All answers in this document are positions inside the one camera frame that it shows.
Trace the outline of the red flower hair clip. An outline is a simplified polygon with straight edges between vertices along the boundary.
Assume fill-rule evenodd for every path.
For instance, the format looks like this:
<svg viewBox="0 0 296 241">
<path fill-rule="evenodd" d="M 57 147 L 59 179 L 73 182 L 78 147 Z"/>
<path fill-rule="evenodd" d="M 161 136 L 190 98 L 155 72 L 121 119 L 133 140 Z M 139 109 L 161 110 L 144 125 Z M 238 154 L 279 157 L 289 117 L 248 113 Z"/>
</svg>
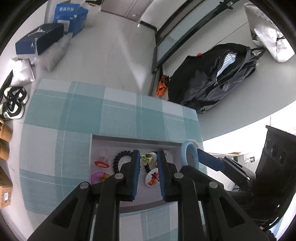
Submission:
<svg viewBox="0 0 296 241">
<path fill-rule="evenodd" d="M 107 161 L 95 161 L 94 164 L 101 168 L 109 168 L 109 164 Z"/>
</svg>

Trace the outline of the small green flower clip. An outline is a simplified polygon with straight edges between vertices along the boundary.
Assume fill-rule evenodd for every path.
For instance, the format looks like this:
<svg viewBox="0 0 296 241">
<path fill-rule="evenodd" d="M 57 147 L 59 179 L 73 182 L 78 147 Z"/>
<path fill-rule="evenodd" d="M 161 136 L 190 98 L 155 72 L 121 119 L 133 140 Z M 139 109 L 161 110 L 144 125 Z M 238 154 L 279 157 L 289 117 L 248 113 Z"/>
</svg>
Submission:
<svg viewBox="0 0 296 241">
<path fill-rule="evenodd" d="M 144 166 L 156 166 L 157 165 L 157 154 L 155 152 L 151 152 L 140 157 L 140 160 Z"/>
</svg>

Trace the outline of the grey cardboard box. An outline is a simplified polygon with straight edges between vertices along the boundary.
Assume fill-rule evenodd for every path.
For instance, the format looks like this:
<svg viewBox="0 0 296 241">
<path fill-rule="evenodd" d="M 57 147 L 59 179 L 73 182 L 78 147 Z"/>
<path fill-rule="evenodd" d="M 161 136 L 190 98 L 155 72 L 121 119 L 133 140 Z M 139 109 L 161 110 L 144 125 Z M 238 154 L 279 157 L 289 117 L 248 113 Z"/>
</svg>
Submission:
<svg viewBox="0 0 296 241">
<path fill-rule="evenodd" d="M 141 140 L 136 138 L 120 138 L 91 135 L 89 151 L 89 181 L 91 184 L 100 183 L 104 175 L 114 175 L 114 159 L 124 153 L 119 159 L 118 169 L 125 163 L 131 161 L 128 152 L 139 151 L 139 156 L 152 152 L 164 151 L 168 163 L 175 164 L 178 170 L 182 165 L 181 143 L 156 140 Z M 137 195 L 133 202 L 122 201 L 120 203 L 121 213 L 131 213 L 145 209 L 160 207 L 165 205 L 161 196 L 159 182 L 156 178 L 147 173 L 142 160 L 139 163 L 139 176 L 137 185 Z"/>
</svg>

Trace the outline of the teal plaid tablecloth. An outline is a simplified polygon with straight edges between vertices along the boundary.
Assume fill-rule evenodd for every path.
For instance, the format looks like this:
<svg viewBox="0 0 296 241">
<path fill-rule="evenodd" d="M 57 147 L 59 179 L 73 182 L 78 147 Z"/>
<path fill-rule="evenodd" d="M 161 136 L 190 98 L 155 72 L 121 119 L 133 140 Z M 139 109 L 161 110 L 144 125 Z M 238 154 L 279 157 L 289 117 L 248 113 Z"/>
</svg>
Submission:
<svg viewBox="0 0 296 241">
<path fill-rule="evenodd" d="M 33 229 L 89 180 L 92 135 L 203 144 L 192 109 L 102 85 L 42 79 L 20 146 L 21 190 Z"/>
</svg>

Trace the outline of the black backpack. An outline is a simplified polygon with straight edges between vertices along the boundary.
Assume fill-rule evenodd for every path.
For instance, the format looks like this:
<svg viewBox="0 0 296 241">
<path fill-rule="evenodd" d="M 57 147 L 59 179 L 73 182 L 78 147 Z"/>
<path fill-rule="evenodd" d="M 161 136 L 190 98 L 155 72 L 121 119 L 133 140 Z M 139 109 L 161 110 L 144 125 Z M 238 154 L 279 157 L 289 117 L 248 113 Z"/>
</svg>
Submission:
<svg viewBox="0 0 296 241">
<path fill-rule="evenodd" d="M 264 53 L 264 47 L 226 43 L 187 56 L 170 78 L 168 100 L 205 113 L 254 73 Z"/>
</svg>

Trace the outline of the orange toy figure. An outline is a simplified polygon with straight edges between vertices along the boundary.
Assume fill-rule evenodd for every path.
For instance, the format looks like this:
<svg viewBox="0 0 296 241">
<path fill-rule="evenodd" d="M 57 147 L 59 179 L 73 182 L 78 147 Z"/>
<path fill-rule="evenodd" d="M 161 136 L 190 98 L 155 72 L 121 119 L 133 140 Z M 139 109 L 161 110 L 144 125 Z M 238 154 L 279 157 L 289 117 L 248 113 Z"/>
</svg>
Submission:
<svg viewBox="0 0 296 241">
<path fill-rule="evenodd" d="M 158 86 L 156 90 L 156 95 L 158 97 L 161 97 L 166 93 L 169 82 L 170 82 L 170 78 L 167 75 L 163 75 L 161 77 L 161 80 L 158 82 Z"/>
</svg>

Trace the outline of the brown cardboard box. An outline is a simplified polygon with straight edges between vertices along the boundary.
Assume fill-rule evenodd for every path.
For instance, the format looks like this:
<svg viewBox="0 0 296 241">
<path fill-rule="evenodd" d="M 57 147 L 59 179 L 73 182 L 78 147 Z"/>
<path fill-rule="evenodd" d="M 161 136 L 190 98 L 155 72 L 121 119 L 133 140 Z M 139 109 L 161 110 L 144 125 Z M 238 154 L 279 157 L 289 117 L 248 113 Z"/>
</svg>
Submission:
<svg viewBox="0 0 296 241">
<path fill-rule="evenodd" d="M 13 190 L 13 184 L 8 178 L 4 170 L 0 167 L 0 209 L 5 208 L 11 204 L 11 194 Z"/>
</svg>

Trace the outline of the tan suede shoe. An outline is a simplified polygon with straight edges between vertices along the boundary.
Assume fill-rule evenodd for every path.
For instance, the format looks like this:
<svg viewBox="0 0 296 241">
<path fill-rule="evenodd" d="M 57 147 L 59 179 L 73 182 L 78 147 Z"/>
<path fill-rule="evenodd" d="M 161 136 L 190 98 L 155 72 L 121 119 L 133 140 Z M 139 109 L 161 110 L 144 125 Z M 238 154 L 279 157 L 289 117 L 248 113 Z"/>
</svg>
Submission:
<svg viewBox="0 0 296 241">
<path fill-rule="evenodd" d="M 0 141 L 0 158 L 7 161 L 9 159 L 10 148 L 4 141 Z"/>
<path fill-rule="evenodd" d="M 0 139 L 9 143 L 12 138 L 13 130 L 3 120 L 0 120 L 0 122 Z"/>
</svg>

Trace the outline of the silver white tote bag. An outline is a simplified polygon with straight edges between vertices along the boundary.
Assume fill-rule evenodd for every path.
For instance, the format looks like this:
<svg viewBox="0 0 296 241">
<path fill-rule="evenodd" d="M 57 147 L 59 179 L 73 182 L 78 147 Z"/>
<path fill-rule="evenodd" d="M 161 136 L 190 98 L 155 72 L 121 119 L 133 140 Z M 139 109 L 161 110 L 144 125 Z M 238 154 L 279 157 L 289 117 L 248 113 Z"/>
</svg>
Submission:
<svg viewBox="0 0 296 241">
<path fill-rule="evenodd" d="M 273 59 L 279 63 L 288 61 L 295 55 L 293 48 L 279 28 L 253 3 L 244 4 L 253 42 L 265 47 Z"/>
</svg>

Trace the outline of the clear plastic wrapped package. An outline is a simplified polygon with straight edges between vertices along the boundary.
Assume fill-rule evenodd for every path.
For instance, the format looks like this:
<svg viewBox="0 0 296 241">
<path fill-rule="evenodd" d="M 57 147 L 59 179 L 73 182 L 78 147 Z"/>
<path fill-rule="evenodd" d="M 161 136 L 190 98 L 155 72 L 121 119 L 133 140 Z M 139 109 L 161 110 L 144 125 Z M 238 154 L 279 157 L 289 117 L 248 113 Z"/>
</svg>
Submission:
<svg viewBox="0 0 296 241">
<path fill-rule="evenodd" d="M 65 55 L 73 34 L 64 35 L 58 42 L 51 45 L 41 55 L 34 57 L 31 64 L 44 70 L 51 71 Z"/>
</svg>

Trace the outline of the white plastic pouch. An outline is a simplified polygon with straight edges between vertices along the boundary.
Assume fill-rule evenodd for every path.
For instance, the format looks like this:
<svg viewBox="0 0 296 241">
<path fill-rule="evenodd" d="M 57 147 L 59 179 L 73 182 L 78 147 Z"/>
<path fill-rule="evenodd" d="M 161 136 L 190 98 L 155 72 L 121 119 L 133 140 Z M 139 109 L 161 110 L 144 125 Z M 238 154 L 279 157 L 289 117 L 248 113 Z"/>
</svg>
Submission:
<svg viewBox="0 0 296 241">
<path fill-rule="evenodd" d="M 13 77 L 11 86 L 25 86 L 34 82 L 34 72 L 28 59 L 19 59 L 17 57 L 11 59 Z"/>
</svg>

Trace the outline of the grey door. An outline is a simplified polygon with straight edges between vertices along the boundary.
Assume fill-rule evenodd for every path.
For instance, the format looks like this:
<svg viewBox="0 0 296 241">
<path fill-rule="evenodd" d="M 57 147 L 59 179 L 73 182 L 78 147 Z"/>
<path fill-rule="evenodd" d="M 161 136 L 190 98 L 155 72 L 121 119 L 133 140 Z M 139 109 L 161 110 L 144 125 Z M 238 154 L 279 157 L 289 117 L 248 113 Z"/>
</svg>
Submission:
<svg viewBox="0 0 296 241">
<path fill-rule="evenodd" d="M 101 10 L 138 22 L 152 2 L 153 0 L 106 0 L 102 2 Z"/>
</svg>

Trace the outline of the dark blue shoe box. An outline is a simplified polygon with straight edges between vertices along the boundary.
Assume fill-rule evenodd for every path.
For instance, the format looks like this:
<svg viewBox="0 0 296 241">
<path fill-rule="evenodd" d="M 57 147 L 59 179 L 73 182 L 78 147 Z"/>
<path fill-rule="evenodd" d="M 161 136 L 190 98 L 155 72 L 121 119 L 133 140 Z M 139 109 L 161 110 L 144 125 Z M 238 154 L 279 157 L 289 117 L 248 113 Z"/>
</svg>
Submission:
<svg viewBox="0 0 296 241">
<path fill-rule="evenodd" d="M 16 54 L 38 56 L 63 36 L 62 23 L 40 25 L 15 43 Z"/>
</svg>

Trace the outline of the bright blue cardboard box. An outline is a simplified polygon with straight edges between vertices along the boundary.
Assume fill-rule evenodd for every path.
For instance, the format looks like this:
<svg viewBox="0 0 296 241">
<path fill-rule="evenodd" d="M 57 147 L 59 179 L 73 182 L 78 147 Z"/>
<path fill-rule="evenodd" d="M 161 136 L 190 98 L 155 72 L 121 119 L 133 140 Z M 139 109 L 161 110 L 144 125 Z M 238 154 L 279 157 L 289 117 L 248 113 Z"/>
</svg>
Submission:
<svg viewBox="0 0 296 241">
<path fill-rule="evenodd" d="M 56 5 L 54 23 L 62 23 L 64 34 L 74 37 L 83 29 L 87 14 L 88 9 L 79 4 L 61 3 Z"/>
</svg>

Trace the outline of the white plastic bag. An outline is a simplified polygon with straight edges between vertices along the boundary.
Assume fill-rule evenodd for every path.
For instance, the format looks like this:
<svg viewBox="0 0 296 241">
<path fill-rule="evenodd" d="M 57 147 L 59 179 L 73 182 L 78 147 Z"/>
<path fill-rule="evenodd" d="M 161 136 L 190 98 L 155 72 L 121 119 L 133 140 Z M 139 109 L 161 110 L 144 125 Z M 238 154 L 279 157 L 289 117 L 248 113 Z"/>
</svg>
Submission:
<svg viewBox="0 0 296 241">
<path fill-rule="evenodd" d="M 88 10 L 84 27 L 93 27 L 97 21 L 99 12 L 101 11 L 101 5 L 103 1 L 83 1 L 80 6 Z"/>
</svg>

